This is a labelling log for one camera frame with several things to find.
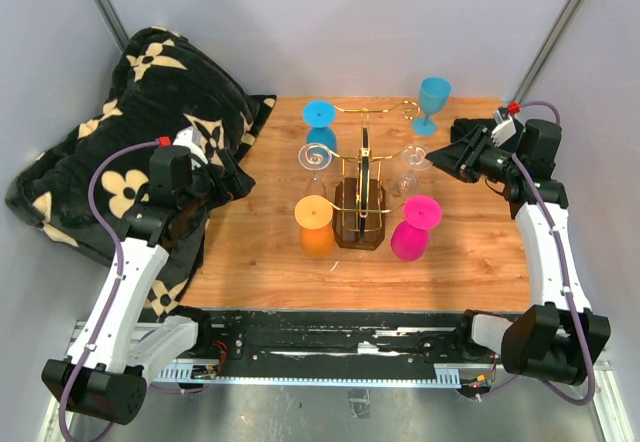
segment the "gray wall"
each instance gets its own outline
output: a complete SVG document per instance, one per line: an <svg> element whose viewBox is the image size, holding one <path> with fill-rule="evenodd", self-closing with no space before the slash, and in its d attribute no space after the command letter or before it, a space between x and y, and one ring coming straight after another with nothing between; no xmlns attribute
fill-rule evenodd
<svg viewBox="0 0 640 442"><path fill-rule="evenodd" d="M509 96L565 0L112 0L126 30L184 33L249 92Z"/></svg>
<svg viewBox="0 0 640 442"><path fill-rule="evenodd" d="M0 0L0 189L98 112L118 56L91 0ZM0 439L36 439L49 397L40 372L61 357L104 271L0 204Z"/></svg>
<svg viewBox="0 0 640 442"><path fill-rule="evenodd" d="M567 185L581 280L610 317L620 390L640 435L640 0L586 0L529 100L557 103L563 142L557 177Z"/></svg>

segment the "blanket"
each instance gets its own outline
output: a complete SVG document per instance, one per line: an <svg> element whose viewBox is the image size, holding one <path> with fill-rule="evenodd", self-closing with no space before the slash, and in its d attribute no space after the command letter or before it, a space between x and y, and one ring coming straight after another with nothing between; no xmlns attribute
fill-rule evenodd
<svg viewBox="0 0 640 442"><path fill-rule="evenodd" d="M91 214L89 180L109 155L186 127L202 134L201 146L225 190L212 207L246 196L255 181L238 162L256 141L275 96L248 96L215 62L179 34L143 29L113 70L102 111L43 152L13 181L7 205L51 240L109 266L114 247ZM97 184L96 205L115 228L148 182L153 149L115 160ZM202 263L206 216L193 221L149 292L158 315L177 307Z"/></svg>

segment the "blue wine glass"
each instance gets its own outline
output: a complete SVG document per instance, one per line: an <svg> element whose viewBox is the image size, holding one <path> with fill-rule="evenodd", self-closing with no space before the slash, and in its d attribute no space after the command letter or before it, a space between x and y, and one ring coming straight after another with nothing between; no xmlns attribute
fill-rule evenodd
<svg viewBox="0 0 640 442"><path fill-rule="evenodd" d="M329 125L336 118L336 108L326 100L309 102L302 111L302 118L311 126L307 144L322 144L338 152L338 139Z"/></svg>
<svg viewBox="0 0 640 442"><path fill-rule="evenodd" d="M412 128L419 135L433 135L436 123L431 119L446 105L451 94L451 84L441 77L429 77L420 84L418 103L424 112L424 117L414 119Z"/></svg>

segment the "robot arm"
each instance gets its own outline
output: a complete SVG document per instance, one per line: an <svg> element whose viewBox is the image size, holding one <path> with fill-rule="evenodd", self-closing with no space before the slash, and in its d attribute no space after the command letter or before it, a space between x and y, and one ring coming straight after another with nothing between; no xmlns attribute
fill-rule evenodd
<svg viewBox="0 0 640 442"><path fill-rule="evenodd" d="M65 359L48 360L42 371L43 382L60 400L70 374L89 351L77 379L72 380L67 410L127 424L142 406L147 386L173 359L211 347L208 314L182 307L130 347L144 301L171 250L191 234L192 217L203 220L208 215L209 201L220 188L220 181L208 172L199 137L194 129L185 129L173 145L156 149L149 161L149 200L142 202L138 194L118 234L124 271L111 305L109 298L118 279L116 258L87 324ZM198 173L193 171L200 167ZM90 344L90 335L99 326L98 337Z"/></svg>
<svg viewBox="0 0 640 442"><path fill-rule="evenodd" d="M533 179L538 192L534 194L512 154L499 147L505 142L504 134L514 136L514 120L498 111L496 121L493 133L479 125L427 158L464 182L475 183L485 176L504 184L502 195L510 204L525 245L533 305L513 323L494 314L466 311L456 329L458 348L470 360L488 350L499 354L505 370L512 374L578 385L587 370L565 294L570 291L573 296L592 362L603 350L611 329L606 317L591 312L582 291L567 234L568 200L564 186L551 179L561 130L547 121L530 120L519 136L515 155ZM555 227L549 226L536 195L542 198ZM568 286L554 233L564 249Z"/></svg>

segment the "cable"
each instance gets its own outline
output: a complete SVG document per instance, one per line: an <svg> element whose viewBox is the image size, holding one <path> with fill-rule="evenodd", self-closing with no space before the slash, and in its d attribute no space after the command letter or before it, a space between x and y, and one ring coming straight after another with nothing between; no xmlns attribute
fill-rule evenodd
<svg viewBox="0 0 640 442"><path fill-rule="evenodd" d="M578 342L580 343L580 351L582 352L582 359L584 361L585 368L587 370L587 393L582 399L574 399L573 397L565 394L560 389L558 389L555 385L553 385L549 381L542 381L547 387L553 390L554 393L559 395L562 399L570 402L574 405L587 405L593 400L593 396L596 392L596 377L593 372L593 362L591 361L591 354L589 353L589 345L587 344L587 338L584 335L584 329L582 328L582 323L580 322L580 316L578 315L578 309L576 308L575 301L573 300L573 294L571 292L571 281L569 280L569 267L567 264L567 256L564 251L564 244L562 242L562 237L560 237L560 233L557 230L554 230L556 225L549 212L549 209L542 200L542 196L538 191L535 182L531 178L529 171L524 166L524 164L518 159L518 156L513 153L511 154L511 159L518 167L518 170L522 173L529 189L533 193L533 196L536 199L538 207L542 211L544 218L546 219L549 227L551 229L551 233L553 234L553 239L556 243L556 249L558 250L558 258L560 259L560 271L562 273L562 285L568 289L565 291L565 298L567 299L567 304L569 305L569 312L571 313L571 320L573 321L573 325L575 326L576 335L578 337Z"/></svg>
<svg viewBox="0 0 640 442"><path fill-rule="evenodd" d="M118 293L118 289L120 288L120 282L122 280L122 274L124 272L124 253L122 250L122 243L120 242L120 239L118 238L118 235L116 234L113 227L111 227L109 223L104 219L104 217L102 217L102 215L98 211L98 208L96 207L95 194L94 194L96 183L98 181L98 178L102 174L102 172L104 172L104 169L111 162L116 160L118 157L121 157L122 155L128 154L129 152L133 152L135 150L157 147L158 144L159 142L157 140L154 140L152 142L143 142L141 144L135 144L130 147L126 147L124 149L121 149L115 152L114 154L111 154L109 157L107 157L104 160L104 162L102 162L102 164L100 164L100 166L98 166L98 168L93 173L93 176L91 177L91 180L89 182L89 191L88 191L89 208L91 209L91 213L96 218L98 223L109 234L109 237L111 237L111 240L115 245L115 254L116 254L116 261L117 261L117 266L116 266L117 277L113 282L113 287L111 287L111 292L109 293L107 302L105 303L104 308L102 309L102 312L98 317L96 326L94 327L93 331L91 332L91 335L89 336L87 345L95 344L96 340L98 340L98 336L100 335L100 330L104 325L107 315L109 314L109 310L111 309L111 306L113 305L113 301L116 298L116 294ZM71 371L71 375L69 375L69 379L67 380L67 383L65 384L64 389L62 390L62 395L60 396L60 408L58 410L58 425L60 427L60 432L62 433L64 440L66 440L67 442L78 442L78 440L75 439L73 435L71 435L71 432L69 432L69 427L67 427L67 419L66 419L65 411L67 408L67 404L69 403L69 395L71 394L71 389L73 388L73 384L75 384L76 379L80 374L80 371L82 370L85 362L89 358L89 353L90 353L89 349L85 347L84 351L82 352L82 355L80 355L80 358L78 359L78 362L76 363L75 367ZM98 435L96 438L92 439L90 442L98 442L103 440L106 437L106 435L109 433L112 427L113 427L113 422L110 422L109 425L107 425L107 427L102 431L102 433Z"/></svg>
<svg viewBox="0 0 640 442"><path fill-rule="evenodd" d="M475 379L469 381L465 385L474 385L479 382L483 382L484 380L489 380L490 382L494 382L496 380L496 369L498 368L498 354L493 354L493 363L491 364L491 369L489 372L485 372L483 374L478 375Z"/></svg>
<svg viewBox="0 0 640 442"><path fill-rule="evenodd" d="M220 349L220 359L218 360L218 370L217 373L220 374L220 369L222 369L222 365L227 360L227 344L224 342L217 340L213 343L214 347ZM197 388L197 389L164 389L162 387L157 387L153 384L149 384L149 388L154 392L158 392L159 394L165 395L184 395L184 394L202 394L211 390L213 387L213 383L210 383L206 388Z"/></svg>
<svg viewBox="0 0 640 442"><path fill-rule="evenodd" d="M534 105L541 105L543 107L547 107L547 108L551 109L551 112L553 112L553 115L556 116L556 124L560 125L560 112L558 111L556 106L553 105L550 102L544 102L542 100L532 100L530 102L524 102L524 103L520 104L520 108L524 109L525 107L531 107L531 106L534 106Z"/></svg>
<svg viewBox="0 0 640 442"><path fill-rule="evenodd" d="M487 397L491 397L493 395L499 394L500 392L502 392L503 390L505 390L508 387L511 387L511 385L513 385L513 383L518 380L520 378L519 375L514 375L513 377L511 377L509 380L507 380L504 384L496 387L495 389L491 389L490 392L487 392L486 394L482 394L480 396L480 400L485 399Z"/></svg>
<svg viewBox="0 0 640 442"><path fill-rule="evenodd" d="M489 190L491 192L493 192L494 194L498 194L498 195L502 195L502 192L500 192L498 189L491 187L489 185L489 179L487 179L486 177L484 178L484 185L486 185L487 187L489 187Z"/></svg>

